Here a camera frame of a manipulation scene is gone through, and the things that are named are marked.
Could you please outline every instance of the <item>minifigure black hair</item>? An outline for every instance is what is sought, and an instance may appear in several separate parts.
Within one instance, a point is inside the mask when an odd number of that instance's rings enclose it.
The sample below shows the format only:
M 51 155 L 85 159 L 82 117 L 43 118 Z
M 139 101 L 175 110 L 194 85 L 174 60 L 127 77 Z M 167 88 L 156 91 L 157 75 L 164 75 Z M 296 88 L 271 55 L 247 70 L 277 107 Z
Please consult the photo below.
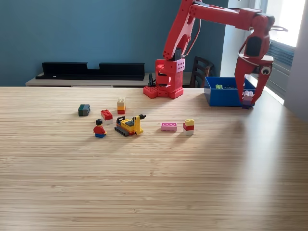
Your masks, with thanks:
M 96 125 L 99 126 L 99 125 L 102 125 L 103 124 L 103 121 L 101 119 L 98 119 L 96 120 Z

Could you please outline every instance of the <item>blue plastic bin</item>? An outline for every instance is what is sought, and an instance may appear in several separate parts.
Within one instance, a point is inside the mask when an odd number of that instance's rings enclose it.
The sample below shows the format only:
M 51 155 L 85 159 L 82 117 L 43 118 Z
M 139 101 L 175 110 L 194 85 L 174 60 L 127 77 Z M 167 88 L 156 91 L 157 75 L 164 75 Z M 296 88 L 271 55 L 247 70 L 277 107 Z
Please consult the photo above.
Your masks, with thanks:
M 237 89 L 216 89 L 216 85 L 236 87 L 234 77 L 206 77 L 204 93 L 210 106 L 241 107 Z M 245 79 L 244 90 L 255 92 L 256 88 Z

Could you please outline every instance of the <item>yellow lego vehicle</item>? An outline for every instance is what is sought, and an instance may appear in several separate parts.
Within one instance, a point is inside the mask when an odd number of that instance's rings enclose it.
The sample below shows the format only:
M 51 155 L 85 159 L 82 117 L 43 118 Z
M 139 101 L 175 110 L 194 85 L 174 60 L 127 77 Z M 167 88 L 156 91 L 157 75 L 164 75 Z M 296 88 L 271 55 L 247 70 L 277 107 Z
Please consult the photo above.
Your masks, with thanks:
M 140 127 L 140 120 L 144 119 L 146 115 L 138 115 L 133 119 L 125 119 L 125 116 L 119 117 L 116 120 L 115 130 L 123 136 L 139 135 L 143 133 L 143 129 Z

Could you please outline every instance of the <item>white wall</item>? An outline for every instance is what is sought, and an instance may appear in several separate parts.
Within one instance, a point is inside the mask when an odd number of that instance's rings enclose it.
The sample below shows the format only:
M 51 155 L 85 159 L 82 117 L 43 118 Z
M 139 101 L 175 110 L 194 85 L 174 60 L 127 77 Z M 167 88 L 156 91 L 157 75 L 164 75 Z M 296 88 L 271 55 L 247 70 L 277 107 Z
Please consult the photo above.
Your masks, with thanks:
M 246 8 L 250 6 L 249 0 L 229 0 L 228 8 Z M 245 41 L 246 31 L 226 26 L 225 41 L 221 61 L 221 77 L 234 77 L 238 51 Z
M 284 105 L 308 122 L 308 1 L 293 59 Z

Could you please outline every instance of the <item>minifigure red shirt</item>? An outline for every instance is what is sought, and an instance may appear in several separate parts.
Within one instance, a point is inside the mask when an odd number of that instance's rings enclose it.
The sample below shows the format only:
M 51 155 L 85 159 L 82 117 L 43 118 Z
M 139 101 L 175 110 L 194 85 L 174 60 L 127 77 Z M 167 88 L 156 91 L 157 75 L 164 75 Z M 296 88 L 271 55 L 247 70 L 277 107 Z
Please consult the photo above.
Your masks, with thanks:
M 106 131 L 104 130 L 103 127 L 99 127 L 99 126 L 96 126 L 94 129 L 93 129 L 94 133 L 95 134 L 105 134 Z

